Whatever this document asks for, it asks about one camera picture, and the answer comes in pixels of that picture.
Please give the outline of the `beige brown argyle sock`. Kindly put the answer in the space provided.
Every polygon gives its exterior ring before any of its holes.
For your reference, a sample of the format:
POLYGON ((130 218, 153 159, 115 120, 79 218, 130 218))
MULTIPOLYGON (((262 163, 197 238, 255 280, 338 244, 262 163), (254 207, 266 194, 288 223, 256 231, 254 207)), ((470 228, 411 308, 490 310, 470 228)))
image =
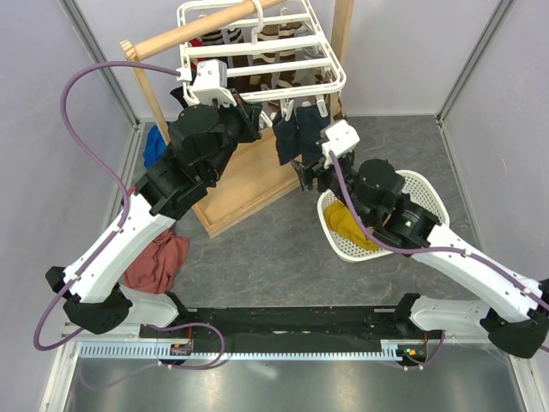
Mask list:
POLYGON ((347 115, 341 103, 340 92, 329 95, 329 114, 332 123, 347 119, 347 115))

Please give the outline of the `yellow sock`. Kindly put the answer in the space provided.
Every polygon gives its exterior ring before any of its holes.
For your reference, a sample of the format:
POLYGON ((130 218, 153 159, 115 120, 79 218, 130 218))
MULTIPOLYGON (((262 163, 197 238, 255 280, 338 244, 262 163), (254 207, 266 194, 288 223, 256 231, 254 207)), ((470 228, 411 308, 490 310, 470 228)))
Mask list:
POLYGON ((367 251, 379 250, 378 245, 365 237, 364 233, 353 219, 350 210, 343 202, 337 200, 336 202, 331 203, 323 211, 323 217, 327 223, 328 229, 338 233, 343 238, 367 251))

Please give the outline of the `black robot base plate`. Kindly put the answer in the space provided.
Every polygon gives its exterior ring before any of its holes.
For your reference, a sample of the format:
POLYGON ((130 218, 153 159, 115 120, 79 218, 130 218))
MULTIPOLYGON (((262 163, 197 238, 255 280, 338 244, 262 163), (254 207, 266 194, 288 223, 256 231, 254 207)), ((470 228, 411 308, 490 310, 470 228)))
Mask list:
POLYGON ((424 332, 395 306, 279 306, 189 309, 176 324, 189 330, 142 326, 141 338, 191 338, 197 353, 227 354, 373 352, 382 340, 433 342, 441 330, 424 332))

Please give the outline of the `white plastic laundry basket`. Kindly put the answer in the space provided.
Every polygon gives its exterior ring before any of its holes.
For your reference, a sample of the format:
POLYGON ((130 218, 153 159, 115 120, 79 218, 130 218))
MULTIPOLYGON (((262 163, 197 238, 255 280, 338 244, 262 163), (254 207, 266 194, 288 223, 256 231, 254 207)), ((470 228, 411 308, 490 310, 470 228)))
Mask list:
MULTIPOLYGON (((448 211, 428 179, 411 170, 399 170, 398 173, 405 179, 402 192, 408 194, 413 202, 436 215, 443 224, 449 225, 448 211)), ((376 251, 364 249, 329 228, 324 211, 337 201, 338 198, 332 191, 325 191, 317 200, 317 214, 321 227, 337 257, 344 262, 357 264, 390 255, 391 252, 384 249, 376 251)))

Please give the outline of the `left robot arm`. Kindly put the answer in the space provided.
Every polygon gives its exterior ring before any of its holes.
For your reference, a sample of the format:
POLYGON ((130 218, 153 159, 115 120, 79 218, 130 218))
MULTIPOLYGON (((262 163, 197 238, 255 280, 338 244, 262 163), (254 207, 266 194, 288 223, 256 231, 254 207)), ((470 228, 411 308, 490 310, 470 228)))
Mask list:
POLYGON ((100 335, 121 324, 152 324, 169 337, 182 336, 188 317, 169 294, 137 291, 119 280, 161 233, 216 186, 241 143, 259 139, 262 106, 234 97, 224 106, 188 106, 169 125, 162 157, 136 182, 121 215, 76 262, 52 267, 45 278, 63 295, 72 324, 100 335))

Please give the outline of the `navy patterned sock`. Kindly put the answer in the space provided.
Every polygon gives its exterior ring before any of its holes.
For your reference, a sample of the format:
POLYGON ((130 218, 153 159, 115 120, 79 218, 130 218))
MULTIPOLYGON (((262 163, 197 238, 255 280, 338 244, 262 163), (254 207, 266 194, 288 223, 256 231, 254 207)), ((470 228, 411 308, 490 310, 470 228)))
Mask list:
POLYGON ((288 120, 281 112, 275 114, 273 120, 275 148, 281 166, 286 165, 300 155, 299 136, 296 118, 292 115, 288 120))

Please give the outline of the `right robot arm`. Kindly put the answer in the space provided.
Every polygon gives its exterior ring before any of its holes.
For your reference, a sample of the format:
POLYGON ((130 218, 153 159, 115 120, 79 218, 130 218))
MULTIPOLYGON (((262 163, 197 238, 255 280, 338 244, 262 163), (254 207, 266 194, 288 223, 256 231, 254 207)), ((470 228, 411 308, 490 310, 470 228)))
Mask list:
POLYGON ((353 169, 353 156, 344 154, 291 165, 303 190, 332 191, 368 240, 438 270, 475 295, 434 300, 405 294, 392 318, 399 336, 421 330, 480 336, 523 359, 548 350, 548 282, 520 276, 468 244, 404 192, 404 177, 388 161, 353 169))

